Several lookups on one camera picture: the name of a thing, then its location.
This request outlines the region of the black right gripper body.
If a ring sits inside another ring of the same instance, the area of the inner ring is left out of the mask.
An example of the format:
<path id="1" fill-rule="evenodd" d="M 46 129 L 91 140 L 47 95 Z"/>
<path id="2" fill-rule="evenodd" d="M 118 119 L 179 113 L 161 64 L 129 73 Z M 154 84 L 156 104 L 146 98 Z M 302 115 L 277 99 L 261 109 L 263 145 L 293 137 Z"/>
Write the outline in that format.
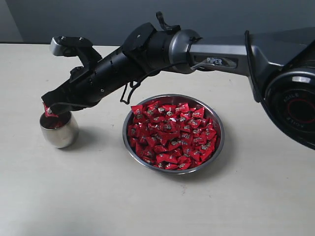
<path id="1" fill-rule="evenodd" d="M 95 106 L 105 96 L 144 75 L 141 66 L 118 48 L 100 60 L 87 75 L 69 80 L 63 87 L 68 89 L 70 103 Z"/>

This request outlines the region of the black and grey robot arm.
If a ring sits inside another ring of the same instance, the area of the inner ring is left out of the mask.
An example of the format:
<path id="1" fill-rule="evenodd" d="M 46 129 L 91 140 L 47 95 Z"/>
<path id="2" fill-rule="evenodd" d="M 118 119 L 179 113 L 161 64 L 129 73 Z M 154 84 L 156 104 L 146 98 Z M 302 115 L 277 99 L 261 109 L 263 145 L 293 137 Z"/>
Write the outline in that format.
<path id="1" fill-rule="evenodd" d="M 81 37 L 54 37 L 51 50 L 82 62 L 42 96 L 55 115 L 93 107 L 121 87 L 135 90 L 161 71 L 221 71 L 246 76 L 271 121 L 296 142 L 315 147 L 314 28 L 203 38 L 178 25 L 156 30 L 145 23 L 106 57 Z"/>

